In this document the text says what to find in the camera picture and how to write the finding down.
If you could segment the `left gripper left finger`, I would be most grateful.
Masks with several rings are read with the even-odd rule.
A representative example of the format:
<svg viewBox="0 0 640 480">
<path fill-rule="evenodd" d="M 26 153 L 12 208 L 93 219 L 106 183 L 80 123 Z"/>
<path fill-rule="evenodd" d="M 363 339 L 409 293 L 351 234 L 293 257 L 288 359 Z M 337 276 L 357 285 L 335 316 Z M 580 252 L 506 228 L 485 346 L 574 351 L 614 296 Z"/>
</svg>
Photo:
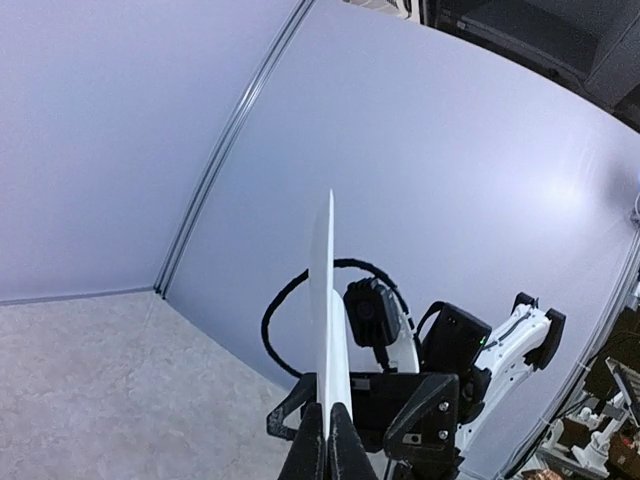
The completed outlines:
<svg viewBox="0 0 640 480">
<path fill-rule="evenodd" d="M 325 477 L 322 428 L 322 407 L 312 403 L 305 410 L 278 480 L 322 480 Z"/>
</svg>

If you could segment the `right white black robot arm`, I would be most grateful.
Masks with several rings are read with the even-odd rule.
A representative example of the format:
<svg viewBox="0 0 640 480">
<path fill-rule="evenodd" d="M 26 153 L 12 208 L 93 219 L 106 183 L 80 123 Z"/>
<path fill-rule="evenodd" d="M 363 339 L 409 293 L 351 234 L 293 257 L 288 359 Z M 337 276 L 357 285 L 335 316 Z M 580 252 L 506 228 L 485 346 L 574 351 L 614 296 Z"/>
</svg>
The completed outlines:
<svg viewBox="0 0 640 480">
<path fill-rule="evenodd" d="M 373 278 L 314 302 L 317 368 L 267 417 L 269 435 L 291 444 L 284 479 L 371 479 L 373 453 L 395 479 L 455 478 L 493 410 L 548 366 L 565 323 L 519 294 L 497 330 L 434 303 L 419 337 L 395 293 Z"/>
</svg>

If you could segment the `beige lined letter paper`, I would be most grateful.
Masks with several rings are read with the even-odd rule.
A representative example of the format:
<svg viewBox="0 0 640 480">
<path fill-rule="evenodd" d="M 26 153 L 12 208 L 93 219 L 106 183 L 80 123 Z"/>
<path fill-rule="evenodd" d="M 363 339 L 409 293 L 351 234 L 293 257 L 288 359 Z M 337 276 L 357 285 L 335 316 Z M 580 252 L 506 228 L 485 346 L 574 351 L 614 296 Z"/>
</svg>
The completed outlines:
<svg viewBox="0 0 640 480">
<path fill-rule="evenodd" d="M 334 289 L 334 195 L 329 192 L 314 222 L 309 292 L 316 348 L 317 402 L 322 408 L 325 438 L 330 436 L 331 410 L 340 403 L 352 412 L 344 302 Z"/>
</svg>

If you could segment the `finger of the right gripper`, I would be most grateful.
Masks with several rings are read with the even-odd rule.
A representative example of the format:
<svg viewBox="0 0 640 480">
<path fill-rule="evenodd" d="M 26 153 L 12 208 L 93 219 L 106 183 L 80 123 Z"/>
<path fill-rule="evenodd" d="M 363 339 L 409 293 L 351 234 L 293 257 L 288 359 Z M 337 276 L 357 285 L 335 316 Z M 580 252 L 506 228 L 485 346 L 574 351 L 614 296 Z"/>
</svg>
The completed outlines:
<svg viewBox="0 0 640 480">
<path fill-rule="evenodd" d="M 266 433 L 271 437 L 293 441 L 298 430 L 287 426 L 285 420 L 294 411 L 305 410 L 316 399 L 316 393 L 316 374 L 303 374 L 289 394 L 266 416 Z"/>
</svg>

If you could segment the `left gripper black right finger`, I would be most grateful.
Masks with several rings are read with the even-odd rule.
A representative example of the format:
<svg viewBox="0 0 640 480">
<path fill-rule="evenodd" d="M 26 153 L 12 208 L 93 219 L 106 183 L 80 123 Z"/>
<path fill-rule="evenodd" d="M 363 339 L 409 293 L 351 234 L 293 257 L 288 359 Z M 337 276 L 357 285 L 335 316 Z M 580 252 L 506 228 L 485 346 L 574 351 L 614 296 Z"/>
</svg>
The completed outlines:
<svg viewBox="0 0 640 480">
<path fill-rule="evenodd" d="M 327 464 L 328 479 L 377 479 L 361 438 L 342 403 L 335 403 L 330 411 Z"/>
</svg>

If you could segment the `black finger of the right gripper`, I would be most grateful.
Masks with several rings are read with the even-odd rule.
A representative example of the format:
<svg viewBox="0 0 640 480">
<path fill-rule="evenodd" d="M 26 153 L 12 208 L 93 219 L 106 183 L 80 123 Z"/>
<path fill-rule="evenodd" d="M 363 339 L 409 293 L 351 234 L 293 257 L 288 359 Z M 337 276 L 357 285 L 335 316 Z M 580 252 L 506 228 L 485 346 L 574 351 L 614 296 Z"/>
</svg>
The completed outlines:
<svg viewBox="0 0 640 480">
<path fill-rule="evenodd" d="M 451 467 L 456 458 L 458 400 L 456 374 L 421 374 L 385 432 L 387 456 L 433 468 Z"/>
</svg>

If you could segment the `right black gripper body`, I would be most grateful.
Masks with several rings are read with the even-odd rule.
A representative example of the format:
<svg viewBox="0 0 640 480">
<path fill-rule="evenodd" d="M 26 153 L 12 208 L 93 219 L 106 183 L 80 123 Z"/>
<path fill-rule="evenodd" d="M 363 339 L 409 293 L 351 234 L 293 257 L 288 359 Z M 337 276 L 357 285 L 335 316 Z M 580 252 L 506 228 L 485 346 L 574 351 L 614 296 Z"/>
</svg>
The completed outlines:
<svg viewBox="0 0 640 480">
<path fill-rule="evenodd" d="M 353 423 L 366 452 L 383 452 L 388 459 L 394 460 L 384 451 L 384 435 L 416 388 L 421 374 L 425 373 L 354 372 L 350 375 Z M 456 447 L 456 458 L 449 468 L 433 468 L 431 465 L 395 461 L 407 463 L 416 479 L 454 479 L 462 458 L 460 450 Z"/>
</svg>

